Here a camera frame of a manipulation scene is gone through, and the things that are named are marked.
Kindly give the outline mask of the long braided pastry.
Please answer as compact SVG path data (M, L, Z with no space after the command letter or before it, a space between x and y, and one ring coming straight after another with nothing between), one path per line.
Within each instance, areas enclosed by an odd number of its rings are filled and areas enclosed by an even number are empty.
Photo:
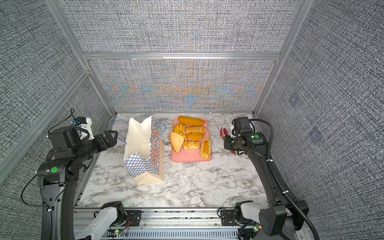
M212 153L212 143L210 138L205 138L202 141L201 144L201 151L200 151L200 156L203 159L208 160L211 157Z

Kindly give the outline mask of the pink plastic tray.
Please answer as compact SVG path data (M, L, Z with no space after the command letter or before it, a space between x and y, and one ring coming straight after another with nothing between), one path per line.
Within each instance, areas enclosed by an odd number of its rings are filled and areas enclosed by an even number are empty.
M200 146L201 146L202 141L204 139L210 138L210 133L209 133L209 127L208 127L208 124L207 124L207 119L201 118L201 120L205 121L205 124L203 125L203 127L206 127L206 133L204 133L203 139L200 140ZM174 119L173 125L176 126L176 124L178 124L178 123L180 123L180 121L177 120L177 119ZM172 158L172 161L174 161L175 163L182 163L182 162L205 162L205 161L212 160L212 158L213 158L212 150L210 151L210 156L207 159L201 157L200 151L201 151L201 147L199 148L199 150L188 150L188 151L184 150L184 148L182 147L181 150L178 153L175 152L174 149L172 149L171 158Z

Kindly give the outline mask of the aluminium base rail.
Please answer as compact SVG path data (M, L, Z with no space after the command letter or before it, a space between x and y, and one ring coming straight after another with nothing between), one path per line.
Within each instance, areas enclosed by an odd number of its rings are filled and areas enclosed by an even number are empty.
M239 233L247 239L268 240L269 237L251 223L225 226L218 217L218 208L127 208L141 210L138 227L111 227L104 240L236 240Z

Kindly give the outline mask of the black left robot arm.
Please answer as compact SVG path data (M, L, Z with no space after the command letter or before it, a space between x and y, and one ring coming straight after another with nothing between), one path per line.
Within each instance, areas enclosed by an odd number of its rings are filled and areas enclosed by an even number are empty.
M94 139L81 138L80 127L69 126L49 133L53 160L37 171L38 186L46 210L42 216L43 240L73 240L74 202L79 173L84 163L97 153L117 144L118 132L107 130Z

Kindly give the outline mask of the ridged golden bread roll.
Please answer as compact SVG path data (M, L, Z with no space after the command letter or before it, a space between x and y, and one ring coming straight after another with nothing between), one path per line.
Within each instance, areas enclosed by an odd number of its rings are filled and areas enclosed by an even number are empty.
M205 134L206 128L204 126L190 126L186 128L187 133L199 133L199 134Z

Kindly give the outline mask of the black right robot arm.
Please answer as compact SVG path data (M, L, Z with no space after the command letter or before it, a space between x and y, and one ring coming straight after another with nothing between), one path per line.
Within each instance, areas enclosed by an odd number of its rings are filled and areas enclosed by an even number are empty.
M270 128L270 136L256 132L253 123L256 119L247 117L236 118L232 121L232 134L224 137L224 148L238 155L245 154L253 163L264 186L268 207L259 207L252 201L236 204L236 216L240 222L258 223L266 235L279 235L283 239L284 229L298 231L306 223L313 232L314 238L319 239L317 230L308 217L309 206L305 201L299 201L290 190L276 166L271 148L274 138L274 128Z

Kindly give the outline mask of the triangular tan bread slice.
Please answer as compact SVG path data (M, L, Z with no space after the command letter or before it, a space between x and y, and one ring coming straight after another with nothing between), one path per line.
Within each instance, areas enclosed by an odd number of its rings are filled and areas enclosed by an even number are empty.
M170 133L170 142L172 144L173 150L176 153L178 153L181 150L184 141L185 141L185 138L183 136L181 136L180 134L177 134L175 132Z

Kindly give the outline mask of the red kitchen tongs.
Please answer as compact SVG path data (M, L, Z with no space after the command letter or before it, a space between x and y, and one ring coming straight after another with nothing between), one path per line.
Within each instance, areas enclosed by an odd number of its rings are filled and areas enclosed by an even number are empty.
M228 130L226 128L220 129L220 136L222 137L223 141L225 142L225 136L228 136ZM237 153L235 151L230 151L233 155L236 155Z

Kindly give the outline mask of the checkered paper bag blue handles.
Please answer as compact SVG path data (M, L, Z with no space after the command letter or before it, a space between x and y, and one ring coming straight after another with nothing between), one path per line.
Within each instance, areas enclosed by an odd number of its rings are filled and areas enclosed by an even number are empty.
M125 145L124 165L136 184L147 185L164 181L163 134L167 126L154 122L149 116L142 122L133 118L116 120L127 124L126 139L118 137Z

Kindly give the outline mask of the small ridged yellow bun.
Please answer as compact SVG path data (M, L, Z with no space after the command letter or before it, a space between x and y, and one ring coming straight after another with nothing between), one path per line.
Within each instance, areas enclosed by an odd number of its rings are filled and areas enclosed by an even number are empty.
M178 123L173 127L174 132L184 133L186 131L186 126L182 123Z

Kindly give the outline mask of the square glazed pastry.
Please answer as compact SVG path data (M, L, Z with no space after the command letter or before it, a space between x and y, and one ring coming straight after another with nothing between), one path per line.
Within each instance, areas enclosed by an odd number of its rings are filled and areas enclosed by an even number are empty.
M200 148L200 142L199 141L185 141L183 143L183 148L186 151L198 150Z

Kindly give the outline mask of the long oval bread loaf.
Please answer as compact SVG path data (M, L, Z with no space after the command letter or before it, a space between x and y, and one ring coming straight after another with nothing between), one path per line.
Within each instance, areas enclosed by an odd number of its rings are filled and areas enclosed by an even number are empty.
M198 118L191 118L186 116L179 116L178 120L181 124L187 125L187 126L196 126L200 127L205 124L205 120L198 119Z

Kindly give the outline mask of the oval golden bread bun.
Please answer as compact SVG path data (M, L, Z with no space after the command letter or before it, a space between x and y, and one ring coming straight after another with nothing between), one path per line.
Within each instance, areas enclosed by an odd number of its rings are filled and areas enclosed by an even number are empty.
M200 141L204 138L204 134L202 133L188 133L187 134L188 139L192 141Z

